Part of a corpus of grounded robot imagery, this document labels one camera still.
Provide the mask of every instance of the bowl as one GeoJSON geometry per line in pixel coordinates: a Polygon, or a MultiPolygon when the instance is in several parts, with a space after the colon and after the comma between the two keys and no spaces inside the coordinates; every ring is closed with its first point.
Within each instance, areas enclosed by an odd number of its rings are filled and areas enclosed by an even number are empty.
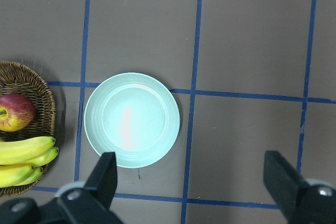
{"type": "Polygon", "coordinates": [[[180,114],[171,92],[142,73],[122,73],[102,82],[91,94],[84,128],[101,156],[115,152],[117,165],[151,165],[172,148],[179,133],[180,114]]]}

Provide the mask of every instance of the yellow banana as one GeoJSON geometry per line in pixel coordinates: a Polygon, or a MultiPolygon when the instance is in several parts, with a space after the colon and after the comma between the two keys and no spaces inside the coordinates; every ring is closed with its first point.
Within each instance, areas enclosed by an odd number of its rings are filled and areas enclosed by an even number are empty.
{"type": "Polygon", "coordinates": [[[55,144],[52,136],[38,136],[13,142],[0,142],[0,165],[22,163],[36,158],[55,144]]]}
{"type": "Polygon", "coordinates": [[[57,155],[58,155],[58,147],[52,147],[46,152],[44,152],[42,155],[34,159],[24,161],[23,163],[32,164],[34,167],[39,167],[50,163],[55,157],[57,157],[57,155]]]}
{"type": "Polygon", "coordinates": [[[26,178],[24,181],[21,183],[16,184],[15,186],[23,186],[23,185],[28,185],[30,183],[35,182],[39,178],[41,178],[43,174],[43,168],[42,167],[36,167],[34,168],[33,172],[30,174],[28,178],[26,178]]]}
{"type": "Polygon", "coordinates": [[[0,166],[0,187],[13,186],[26,180],[34,171],[31,164],[0,166]]]}

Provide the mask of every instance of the red apple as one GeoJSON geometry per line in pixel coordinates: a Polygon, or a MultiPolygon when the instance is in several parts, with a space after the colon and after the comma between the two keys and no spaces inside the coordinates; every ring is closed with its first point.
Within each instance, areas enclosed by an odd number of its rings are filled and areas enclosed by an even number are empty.
{"type": "Polygon", "coordinates": [[[18,131],[28,126],[35,117],[32,101],[21,94],[10,93],[0,96],[0,130],[18,131]]]}

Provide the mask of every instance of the blue tape line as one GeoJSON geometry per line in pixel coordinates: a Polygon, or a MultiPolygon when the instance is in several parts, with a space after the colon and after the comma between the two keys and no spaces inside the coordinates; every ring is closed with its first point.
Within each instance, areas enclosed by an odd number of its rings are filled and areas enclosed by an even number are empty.
{"type": "Polygon", "coordinates": [[[86,88],[96,88],[100,85],[101,82],[86,82],[85,87],[86,88]]]}
{"type": "MultiPolygon", "coordinates": [[[[195,110],[194,91],[196,90],[196,82],[197,82],[198,53],[199,53],[199,43],[200,43],[200,34],[201,34],[201,15],[202,15],[202,0],[197,0],[194,60],[193,60],[193,72],[192,72],[192,81],[191,81],[192,93],[190,96],[190,111],[189,111],[189,122],[188,122],[187,143],[186,143],[186,153],[185,153],[185,166],[184,166],[184,183],[183,183],[183,198],[186,200],[188,198],[188,186],[189,186],[191,145],[192,145],[194,110],[195,110]]],[[[182,209],[181,209],[181,224],[185,224],[186,222],[186,211],[187,211],[187,202],[184,201],[182,202],[182,209]]]]}
{"type": "Polygon", "coordinates": [[[317,2],[317,0],[311,0],[309,36],[308,36],[307,59],[306,59],[306,73],[305,73],[305,85],[304,85],[304,89],[303,89],[302,114],[301,114],[301,122],[300,122],[301,132],[300,132],[300,137],[299,137],[297,167],[296,167],[296,169],[299,173],[301,172],[301,167],[302,167],[303,146],[304,146],[304,139],[305,139],[305,125],[306,125],[306,119],[307,119],[309,76],[310,76],[310,65],[311,65],[311,53],[312,53],[312,46],[313,46],[313,37],[314,37],[316,2],[317,2]]]}
{"type": "Polygon", "coordinates": [[[176,197],[136,195],[136,194],[118,194],[118,193],[116,193],[114,196],[115,196],[115,198],[122,198],[122,199],[138,199],[138,200],[179,202],[179,203],[196,204],[196,205],[279,209],[277,205],[262,204],[262,203],[255,203],[255,202],[236,202],[236,201],[207,200],[207,199],[185,199],[185,198],[176,198],[176,197]]]}
{"type": "Polygon", "coordinates": [[[45,187],[45,186],[34,186],[31,190],[33,191],[47,191],[49,193],[56,193],[59,188],[56,187],[45,187]]]}
{"type": "Polygon", "coordinates": [[[195,92],[198,95],[209,95],[215,97],[236,97],[236,98],[279,100],[279,101],[291,101],[291,102],[303,101],[301,97],[287,97],[284,95],[273,95],[273,94],[232,93],[232,92],[207,91],[207,90],[196,90],[195,92]]]}
{"type": "Polygon", "coordinates": [[[326,98],[308,98],[308,102],[336,104],[336,101],[326,98]]]}
{"type": "Polygon", "coordinates": [[[122,199],[141,199],[141,200],[154,200],[154,201],[168,201],[168,202],[182,202],[183,198],[152,196],[152,195],[139,195],[139,194],[119,194],[116,193],[115,198],[122,199]]]}
{"type": "Polygon", "coordinates": [[[279,209],[277,205],[254,203],[254,202],[235,202],[235,201],[221,201],[221,200],[188,199],[188,203],[198,204],[198,205],[212,205],[212,206],[279,209]]]}
{"type": "Polygon", "coordinates": [[[192,93],[190,89],[169,89],[169,91],[175,94],[191,94],[192,93]]]}
{"type": "Polygon", "coordinates": [[[48,81],[49,86],[59,86],[59,87],[80,87],[80,82],[71,81],[48,81]]]}
{"type": "Polygon", "coordinates": [[[85,99],[85,70],[86,70],[86,54],[87,54],[88,30],[89,30],[89,13],[90,13],[90,0],[85,0],[84,29],[83,29],[83,40],[82,40],[82,61],[81,61],[81,74],[80,74],[80,96],[79,96],[77,137],[76,137],[74,181],[79,180],[81,132],[82,132],[82,121],[83,121],[83,104],[84,104],[84,99],[85,99]]]}

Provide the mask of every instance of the fruit basket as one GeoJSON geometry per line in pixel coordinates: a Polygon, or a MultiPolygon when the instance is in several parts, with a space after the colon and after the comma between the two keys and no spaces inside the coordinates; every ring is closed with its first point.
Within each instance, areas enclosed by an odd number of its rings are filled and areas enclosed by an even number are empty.
{"type": "MultiPolygon", "coordinates": [[[[8,93],[22,94],[31,99],[36,116],[31,124],[15,132],[0,131],[5,141],[18,141],[27,138],[48,135],[53,136],[56,121],[56,105],[47,82],[30,67],[13,61],[0,61],[0,95],[8,93]]],[[[43,166],[43,175],[49,164],[43,166]]],[[[11,197],[32,189],[40,179],[23,186],[0,188],[0,197],[11,197]]]]}

